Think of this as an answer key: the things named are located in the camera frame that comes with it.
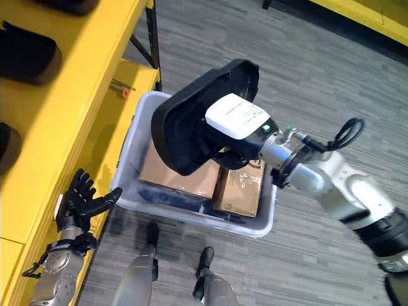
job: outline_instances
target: white label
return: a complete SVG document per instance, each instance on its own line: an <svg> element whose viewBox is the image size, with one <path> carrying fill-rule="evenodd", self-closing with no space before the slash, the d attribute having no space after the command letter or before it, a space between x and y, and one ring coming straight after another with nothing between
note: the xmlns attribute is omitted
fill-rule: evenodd
<svg viewBox="0 0 408 306"><path fill-rule="evenodd" d="M236 94L222 97L205 113L208 124L237 140L251 135L269 118L262 108Z"/></svg>

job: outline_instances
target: black shoe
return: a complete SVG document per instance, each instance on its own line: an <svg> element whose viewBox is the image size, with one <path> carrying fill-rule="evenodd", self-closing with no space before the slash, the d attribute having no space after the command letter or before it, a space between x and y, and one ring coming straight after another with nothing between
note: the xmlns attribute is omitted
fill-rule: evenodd
<svg viewBox="0 0 408 306"><path fill-rule="evenodd" d="M157 250L157 241L159 240L159 226L156 222L150 222L147 225L147 239L146 244L152 244Z"/></svg>
<svg viewBox="0 0 408 306"><path fill-rule="evenodd" d="M212 259L214 258L214 249L212 247L206 247L200 256L200 263L196 271L196 278L198 279L201 274L202 268L210 268Z"/></svg>
<svg viewBox="0 0 408 306"><path fill-rule="evenodd" d="M196 271L197 282L193 290L193 297L199 301L201 301L204 297L205 276L201 275L201 270L203 268L209 269L213 258L214 249L212 247L206 247L200 256L200 262L198 263L198 268Z"/></svg>

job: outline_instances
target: black glove-like hand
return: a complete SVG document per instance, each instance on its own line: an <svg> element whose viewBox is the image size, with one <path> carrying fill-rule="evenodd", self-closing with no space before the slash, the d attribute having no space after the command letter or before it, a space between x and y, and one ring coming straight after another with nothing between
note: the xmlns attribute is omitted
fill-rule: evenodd
<svg viewBox="0 0 408 306"><path fill-rule="evenodd" d="M56 218L58 231L69 225L78 226L84 232L89 231L91 217L108 210L119 200L122 194L122 188L119 187L106 196L93 200L96 189L91 188L94 181L89 177L90 175L83 169L76 171L58 209Z"/></svg>

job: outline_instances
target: robot leg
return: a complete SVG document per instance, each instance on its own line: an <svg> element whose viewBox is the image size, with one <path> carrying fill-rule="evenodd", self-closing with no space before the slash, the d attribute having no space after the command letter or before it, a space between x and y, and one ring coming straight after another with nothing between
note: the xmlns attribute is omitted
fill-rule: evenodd
<svg viewBox="0 0 408 306"><path fill-rule="evenodd" d="M159 228L156 223L150 223L147 230L147 244L126 269L113 306L149 306L152 282L157 280L159 271L155 258Z"/></svg>
<svg viewBox="0 0 408 306"><path fill-rule="evenodd" d="M201 253L193 296L198 300L204 298L205 306L239 306L231 285L209 269L213 257L212 247L205 248Z"/></svg>

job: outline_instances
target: black metal frame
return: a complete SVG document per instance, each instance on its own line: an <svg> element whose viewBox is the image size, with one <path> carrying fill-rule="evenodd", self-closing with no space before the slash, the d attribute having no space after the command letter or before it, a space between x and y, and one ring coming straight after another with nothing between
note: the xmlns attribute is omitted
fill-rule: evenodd
<svg viewBox="0 0 408 306"><path fill-rule="evenodd" d="M267 10L269 8L271 2L272 2L272 0L263 0L262 8L264 10Z"/></svg>
<svg viewBox="0 0 408 306"><path fill-rule="evenodd" d="M147 29L149 31L150 53L140 43L134 34L130 37L130 42L138 49L143 57L154 68L159 70L160 81L156 82L155 90L161 91L161 70L159 56L159 38L157 36L156 0L153 0L153 7L146 8Z"/></svg>

